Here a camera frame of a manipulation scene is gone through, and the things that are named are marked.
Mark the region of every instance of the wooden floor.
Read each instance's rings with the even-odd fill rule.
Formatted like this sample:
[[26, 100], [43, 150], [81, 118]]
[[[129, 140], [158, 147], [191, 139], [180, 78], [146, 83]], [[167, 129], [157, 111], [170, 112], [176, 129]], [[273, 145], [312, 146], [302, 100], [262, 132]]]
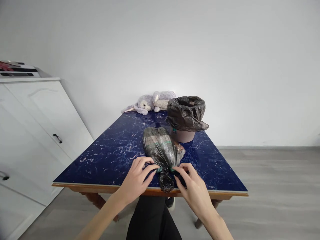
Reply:
[[[320, 239], [320, 151], [221, 153], [250, 195], [233, 197], [218, 207], [235, 239]], [[134, 207], [133, 203], [125, 209], [101, 239], [125, 239]], [[20, 240], [73, 239], [97, 212], [84, 196], [64, 189]], [[196, 216], [184, 199], [177, 199], [172, 217], [182, 239], [210, 239], [204, 227], [194, 228]]]

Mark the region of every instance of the baseboard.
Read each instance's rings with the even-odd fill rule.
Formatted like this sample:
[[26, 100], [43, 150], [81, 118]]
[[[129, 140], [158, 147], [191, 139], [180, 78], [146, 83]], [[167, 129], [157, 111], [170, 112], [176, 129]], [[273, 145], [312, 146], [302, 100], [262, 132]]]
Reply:
[[216, 146], [218, 149], [235, 150], [320, 150], [320, 146]]

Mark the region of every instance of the hand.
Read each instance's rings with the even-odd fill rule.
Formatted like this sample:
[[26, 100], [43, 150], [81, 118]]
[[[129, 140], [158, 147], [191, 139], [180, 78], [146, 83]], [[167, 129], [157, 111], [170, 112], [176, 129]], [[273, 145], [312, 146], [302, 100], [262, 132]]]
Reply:
[[[145, 163], [153, 163], [147, 166], [144, 170], [142, 169]], [[120, 188], [114, 193], [119, 201], [122, 201], [125, 205], [133, 202], [139, 197], [149, 186], [153, 179], [156, 170], [153, 171], [149, 177], [145, 180], [148, 173], [160, 166], [154, 164], [154, 161], [150, 157], [137, 157], [133, 160], [131, 168], [124, 179]]]
[[173, 169], [179, 172], [186, 182], [187, 189], [184, 188], [176, 176], [174, 177], [183, 197], [197, 217], [200, 220], [204, 220], [212, 212], [218, 214], [211, 203], [205, 182], [198, 175], [192, 164], [181, 163], [179, 167], [173, 167]]

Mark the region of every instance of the wooden table edge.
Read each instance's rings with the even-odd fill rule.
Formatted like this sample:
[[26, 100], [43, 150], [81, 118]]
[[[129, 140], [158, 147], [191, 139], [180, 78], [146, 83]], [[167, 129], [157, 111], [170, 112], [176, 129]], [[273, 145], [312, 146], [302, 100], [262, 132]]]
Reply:
[[[90, 184], [68, 184], [68, 183], [53, 183], [53, 187], [66, 187], [74, 192], [80, 193], [114, 193], [120, 186], [109, 185], [90, 185]], [[211, 199], [229, 200], [233, 196], [248, 197], [247, 192], [213, 192], [208, 191]], [[147, 188], [142, 194], [146, 196], [167, 196], [167, 197], [182, 197], [180, 190], [174, 189], [170, 193], [164, 193], [160, 188]]]

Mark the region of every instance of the blue marble tabletop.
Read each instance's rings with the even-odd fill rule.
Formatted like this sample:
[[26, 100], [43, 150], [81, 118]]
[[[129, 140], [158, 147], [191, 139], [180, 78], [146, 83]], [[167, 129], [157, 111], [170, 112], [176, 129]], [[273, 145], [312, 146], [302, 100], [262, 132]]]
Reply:
[[[170, 131], [165, 122], [166, 117], [165, 111], [149, 111], [147, 115], [137, 112], [122, 114], [54, 182], [121, 185], [133, 159], [144, 156], [144, 129], [166, 127]], [[208, 191], [247, 192], [246, 187], [204, 131], [196, 132], [193, 141], [182, 145], [186, 154], [181, 162], [192, 163], [205, 181]], [[149, 187], [160, 187], [158, 174]]]

